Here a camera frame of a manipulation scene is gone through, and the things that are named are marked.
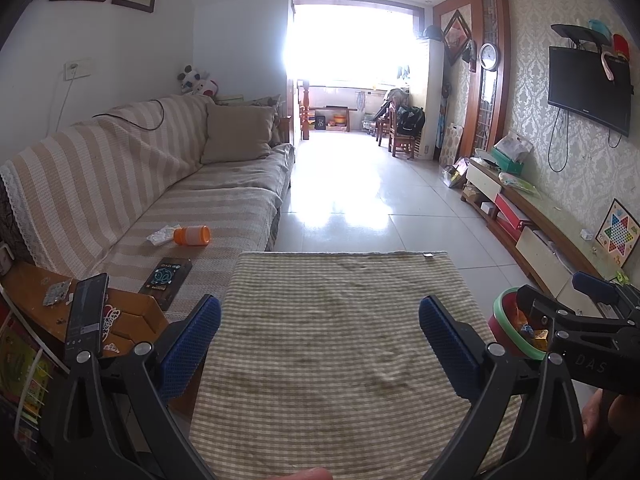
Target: black cable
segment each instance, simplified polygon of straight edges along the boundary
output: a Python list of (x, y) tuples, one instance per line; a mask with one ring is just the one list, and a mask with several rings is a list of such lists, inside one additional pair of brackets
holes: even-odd
[(551, 140), (549, 140), (549, 151), (546, 154), (546, 161), (549, 164), (549, 168), (554, 173), (561, 173), (564, 168), (566, 168), (566, 164), (569, 162), (569, 110), (566, 112), (566, 157), (564, 159), (564, 166), (559, 170), (555, 170), (551, 165), (551, 144), (554, 142), (554, 132), (556, 131), (556, 124), (558, 124), (558, 117), (560, 117), (560, 108), (558, 108), (558, 114), (556, 115), (556, 120), (554, 121), (554, 129), (551, 130)]
[(140, 128), (141, 130), (145, 130), (146, 132), (154, 132), (158, 128), (160, 128), (160, 126), (162, 126), (164, 124), (164, 106), (162, 106), (162, 103), (160, 101), (158, 101), (158, 99), (151, 99), (151, 101), (155, 101), (162, 108), (162, 119), (160, 119), (160, 124), (158, 124), (158, 126), (156, 126), (155, 128), (145, 128), (144, 126), (140, 126), (139, 124), (132, 123), (128, 119), (125, 119), (124, 117), (120, 117), (119, 115), (97, 114), (97, 115), (94, 115), (92, 118), (96, 118), (96, 117), (113, 117), (114, 119), (120, 119), (121, 121), (125, 121), (126, 123), (132, 124), (136, 128)]
[(622, 139), (622, 134), (618, 137), (618, 143), (615, 146), (611, 145), (611, 128), (609, 128), (609, 136), (607, 137), (607, 144), (610, 148), (617, 148), (620, 145), (620, 139)]

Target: tile floor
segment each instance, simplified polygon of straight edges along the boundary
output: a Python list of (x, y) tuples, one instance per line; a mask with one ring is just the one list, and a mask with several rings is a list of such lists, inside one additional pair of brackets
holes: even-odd
[(393, 158), (373, 137), (311, 132), (296, 152), (277, 251), (447, 251), (485, 316), (529, 280), (436, 162)]

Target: finger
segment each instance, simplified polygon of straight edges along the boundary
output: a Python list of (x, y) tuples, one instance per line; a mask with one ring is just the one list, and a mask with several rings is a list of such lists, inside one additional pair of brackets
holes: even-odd
[(593, 438), (597, 432), (601, 402), (602, 390), (598, 390), (582, 409), (582, 430), (586, 440)]
[(316, 467), (295, 473), (295, 475), (270, 480), (334, 480), (334, 476), (324, 467)]
[(609, 425), (617, 436), (640, 430), (640, 398), (618, 396), (609, 410)]

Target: window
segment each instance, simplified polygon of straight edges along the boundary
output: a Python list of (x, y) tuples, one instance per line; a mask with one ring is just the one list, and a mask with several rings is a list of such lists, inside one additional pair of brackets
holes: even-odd
[(415, 42), (414, 17), (342, 5), (296, 5), (287, 69), (311, 84), (373, 88), (396, 85)]

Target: backpack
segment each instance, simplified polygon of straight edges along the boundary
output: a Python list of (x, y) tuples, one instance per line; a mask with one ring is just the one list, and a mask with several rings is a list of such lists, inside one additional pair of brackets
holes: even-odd
[(422, 108), (417, 106), (401, 107), (398, 110), (398, 127), (396, 131), (400, 135), (417, 137), (422, 132), (425, 121), (426, 117)]

